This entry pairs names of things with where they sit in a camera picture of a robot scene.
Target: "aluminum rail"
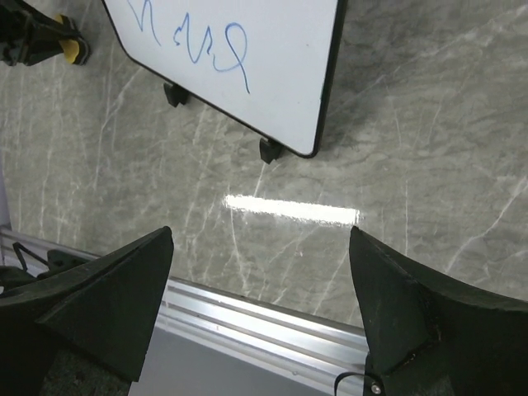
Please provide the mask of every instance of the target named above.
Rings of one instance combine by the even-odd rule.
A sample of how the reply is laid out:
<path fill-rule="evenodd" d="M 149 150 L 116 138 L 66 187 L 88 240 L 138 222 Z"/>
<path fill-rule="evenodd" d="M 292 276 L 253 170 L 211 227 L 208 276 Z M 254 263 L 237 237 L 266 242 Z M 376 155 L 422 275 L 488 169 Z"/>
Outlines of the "aluminum rail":
<path fill-rule="evenodd" d="M 97 258 L 2 227 L 4 265 L 20 265 L 14 242 L 41 257 L 50 249 L 60 249 Z M 25 259 L 32 274 L 44 270 L 37 260 L 27 255 Z M 174 278 L 167 282 L 156 326 L 326 394 L 333 394 L 333 381 L 340 373 L 363 372 L 368 351 L 360 328 Z M 352 377 L 341 383 L 339 394 L 361 396 L 362 388 L 361 377 Z"/>

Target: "whiteboard stand foot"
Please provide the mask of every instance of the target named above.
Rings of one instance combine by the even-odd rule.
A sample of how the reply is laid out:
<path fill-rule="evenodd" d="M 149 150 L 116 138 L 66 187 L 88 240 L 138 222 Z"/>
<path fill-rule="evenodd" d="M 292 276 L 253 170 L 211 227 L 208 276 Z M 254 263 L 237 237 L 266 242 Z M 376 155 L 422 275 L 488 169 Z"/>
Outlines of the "whiteboard stand foot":
<path fill-rule="evenodd" d="M 176 84 L 169 84 L 165 82 L 163 84 L 163 90 L 167 97 L 168 104 L 172 107 L 178 107 L 178 105 L 185 105 L 189 100 L 189 91 L 185 88 L 180 87 Z"/>
<path fill-rule="evenodd" d="M 284 153 L 284 146 L 272 139 L 261 139 L 260 143 L 261 160 L 267 164 L 278 159 Z"/>

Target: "tripod leg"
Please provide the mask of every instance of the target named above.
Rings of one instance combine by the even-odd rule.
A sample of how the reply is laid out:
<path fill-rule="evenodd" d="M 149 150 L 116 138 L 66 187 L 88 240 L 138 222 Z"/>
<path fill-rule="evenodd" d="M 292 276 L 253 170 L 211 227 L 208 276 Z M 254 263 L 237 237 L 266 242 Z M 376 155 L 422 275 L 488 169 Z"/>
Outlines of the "tripod leg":
<path fill-rule="evenodd" d="M 70 64 L 85 64 L 91 50 L 73 19 L 58 15 L 49 18 L 22 0 L 8 1 L 8 11 L 25 19 L 26 43 L 24 54 L 19 59 L 26 66 L 32 66 L 57 54 L 63 53 Z"/>

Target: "black plastic mount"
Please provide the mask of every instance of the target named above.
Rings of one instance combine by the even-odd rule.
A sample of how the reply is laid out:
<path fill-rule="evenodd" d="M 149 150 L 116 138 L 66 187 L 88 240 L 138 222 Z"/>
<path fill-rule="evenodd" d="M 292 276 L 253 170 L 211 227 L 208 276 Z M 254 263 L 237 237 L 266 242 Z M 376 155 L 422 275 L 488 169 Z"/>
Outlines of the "black plastic mount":
<path fill-rule="evenodd" d="M 450 278 L 357 227 L 350 262 L 369 344 L 365 377 L 378 385 L 364 396 L 526 391 L 528 302 Z"/>
<path fill-rule="evenodd" d="M 165 82 L 163 84 L 163 90 L 165 91 L 165 97 L 167 97 L 168 104 L 172 107 L 185 105 L 189 100 L 189 91 L 177 84 Z"/>
<path fill-rule="evenodd" d="M 267 164 L 273 162 L 273 160 L 278 159 L 283 153 L 285 147 L 272 139 L 261 138 L 259 144 L 261 150 L 261 160 Z"/>

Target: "gray marble surface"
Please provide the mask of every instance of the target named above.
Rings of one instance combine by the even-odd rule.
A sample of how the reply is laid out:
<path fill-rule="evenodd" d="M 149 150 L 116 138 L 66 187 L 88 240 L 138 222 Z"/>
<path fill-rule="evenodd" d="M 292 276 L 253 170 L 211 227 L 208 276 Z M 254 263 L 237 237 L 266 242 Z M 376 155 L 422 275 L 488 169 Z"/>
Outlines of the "gray marble surface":
<path fill-rule="evenodd" d="M 350 1 L 321 152 L 270 166 L 259 137 L 218 111 L 172 109 L 100 1 L 32 3 L 76 18 L 94 55 L 84 68 L 0 65 L 14 229 L 103 253 L 166 224 L 174 276 L 361 325 L 356 223 L 528 299 L 525 2 Z"/>

